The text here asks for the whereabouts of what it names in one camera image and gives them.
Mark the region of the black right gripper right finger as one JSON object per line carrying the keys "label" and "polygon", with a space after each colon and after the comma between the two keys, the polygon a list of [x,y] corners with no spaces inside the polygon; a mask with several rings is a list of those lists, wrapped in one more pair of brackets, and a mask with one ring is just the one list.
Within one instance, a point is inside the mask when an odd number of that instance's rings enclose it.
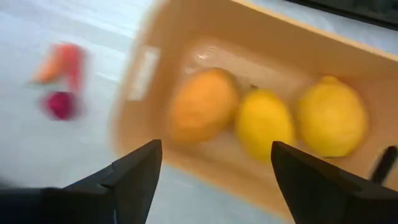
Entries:
{"label": "black right gripper right finger", "polygon": [[386,148],[370,179],[280,141],[272,143],[271,162],[296,224],[398,224],[398,191],[382,184],[398,147]]}

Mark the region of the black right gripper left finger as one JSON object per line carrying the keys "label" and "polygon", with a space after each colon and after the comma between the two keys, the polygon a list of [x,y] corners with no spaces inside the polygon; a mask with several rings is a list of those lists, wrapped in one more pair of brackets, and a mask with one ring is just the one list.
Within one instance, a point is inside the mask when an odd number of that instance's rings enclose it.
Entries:
{"label": "black right gripper left finger", "polygon": [[145,224],[161,164],[154,139],[64,188],[0,189],[0,224]]}

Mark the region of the yellow lemon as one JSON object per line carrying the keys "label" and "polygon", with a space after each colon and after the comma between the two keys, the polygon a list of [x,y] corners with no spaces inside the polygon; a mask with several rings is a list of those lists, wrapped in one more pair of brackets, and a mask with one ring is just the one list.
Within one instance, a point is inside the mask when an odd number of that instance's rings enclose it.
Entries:
{"label": "yellow lemon", "polygon": [[358,93],[332,76],[303,92],[297,121],[304,143],[323,157],[344,157],[364,139],[369,116]]}
{"label": "yellow lemon", "polygon": [[250,91],[241,102],[236,117],[236,135],[244,150],[255,160],[271,161],[274,141],[292,144],[295,128],[289,109],[273,92]]}

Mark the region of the orange fruit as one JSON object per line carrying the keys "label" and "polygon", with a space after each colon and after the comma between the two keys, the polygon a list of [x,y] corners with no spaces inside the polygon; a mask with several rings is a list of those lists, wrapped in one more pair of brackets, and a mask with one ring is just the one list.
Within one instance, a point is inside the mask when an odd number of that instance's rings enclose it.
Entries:
{"label": "orange fruit", "polygon": [[167,115],[168,134],[180,143],[207,141],[233,120],[240,89],[227,70],[210,68],[195,72],[178,89]]}

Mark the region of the red bell pepper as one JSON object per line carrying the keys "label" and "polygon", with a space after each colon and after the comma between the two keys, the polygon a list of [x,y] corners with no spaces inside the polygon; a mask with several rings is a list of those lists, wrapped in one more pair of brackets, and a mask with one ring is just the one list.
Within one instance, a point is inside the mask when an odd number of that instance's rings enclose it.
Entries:
{"label": "red bell pepper", "polygon": [[41,99],[40,105],[54,120],[69,121],[78,113],[77,96],[70,91],[51,91]]}

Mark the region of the orange red chili pepper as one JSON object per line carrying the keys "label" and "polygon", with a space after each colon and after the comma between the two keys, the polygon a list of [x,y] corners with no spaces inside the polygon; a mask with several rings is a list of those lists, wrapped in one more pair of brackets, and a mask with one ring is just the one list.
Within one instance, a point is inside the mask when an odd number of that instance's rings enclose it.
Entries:
{"label": "orange red chili pepper", "polygon": [[45,85],[66,77],[72,91],[78,92],[83,84],[84,67],[85,52],[80,46],[56,44],[32,81]]}

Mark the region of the yellow plastic basket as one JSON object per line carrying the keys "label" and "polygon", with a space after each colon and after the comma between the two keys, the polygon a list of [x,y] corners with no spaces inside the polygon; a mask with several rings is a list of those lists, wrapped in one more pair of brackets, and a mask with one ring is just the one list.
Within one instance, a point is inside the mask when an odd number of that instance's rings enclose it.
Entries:
{"label": "yellow plastic basket", "polygon": [[352,86],[370,124],[364,142],[331,163],[366,178],[398,145],[398,56],[324,32],[243,0],[161,0],[146,15],[115,103],[113,143],[125,155],[160,139],[163,160],[275,216],[292,216],[271,165],[248,157],[232,130],[185,147],[167,137],[165,115],[189,75],[220,67],[244,90],[273,91],[294,108],[324,75]]}

